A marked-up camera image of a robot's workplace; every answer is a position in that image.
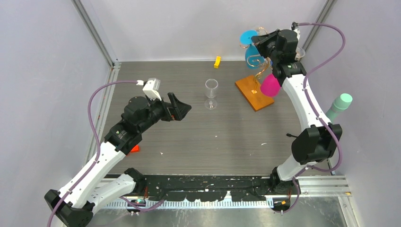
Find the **blue wine glass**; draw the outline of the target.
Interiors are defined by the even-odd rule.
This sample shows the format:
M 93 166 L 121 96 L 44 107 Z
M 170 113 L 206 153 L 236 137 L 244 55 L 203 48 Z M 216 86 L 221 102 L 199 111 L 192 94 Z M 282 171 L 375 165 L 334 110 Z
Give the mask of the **blue wine glass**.
M 250 69 L 256 69 L 261 67 L 265 63 L 265 59 L 259 54 L 257 48 L 252 42 L 253 36 L 258 36 L 258 32 L 255 30 L 248 30 L 241 34 L 239 42 L 242 47 L 245 48 L 245 63 Z

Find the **clear wine glass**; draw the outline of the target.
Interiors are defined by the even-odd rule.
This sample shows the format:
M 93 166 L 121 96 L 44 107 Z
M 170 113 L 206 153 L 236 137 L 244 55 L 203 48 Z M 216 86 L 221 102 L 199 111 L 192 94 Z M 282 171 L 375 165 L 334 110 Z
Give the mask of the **clear wine glass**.
M 218 81 L 215 79 L 208 79 L 205 82 L 205 96 L 207 100 L 205 101 L 205 107 L 209 110 L 213 110 L 217 107 L 217 90 L 218 90 Z

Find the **pink wine glass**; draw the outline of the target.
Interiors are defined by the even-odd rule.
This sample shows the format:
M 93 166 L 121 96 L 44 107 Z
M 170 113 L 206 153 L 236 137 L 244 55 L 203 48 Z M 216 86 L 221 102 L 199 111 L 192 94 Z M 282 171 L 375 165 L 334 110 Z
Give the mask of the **pink wine glass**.
M 269 97 L 276 96 L 279 93 L 280 89 L 281 86 L 273 74 L 269 74 L 261 83 L 260 87 L 261 92 Z

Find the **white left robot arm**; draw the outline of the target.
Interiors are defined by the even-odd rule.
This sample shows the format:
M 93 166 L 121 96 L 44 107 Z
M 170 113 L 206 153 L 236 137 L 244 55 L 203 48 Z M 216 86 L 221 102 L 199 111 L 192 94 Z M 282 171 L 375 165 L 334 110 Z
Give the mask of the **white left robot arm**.
M 85 227 L 105 205 L 118 197 L 131 193 L 141 195 L 146 187 L 143 174 L 134 168 L 127 169 L 117 179 L 96 188 L 108 172 L 142 141 L 142 134 L 158 121 L 181 121 L 192 106 L 168 93 L 169 102 L 136 96 L 129 100 L 114 125 L 100 143 L 96 154 L 59 190 L 49 190 L 45 201 L 68 227 Z

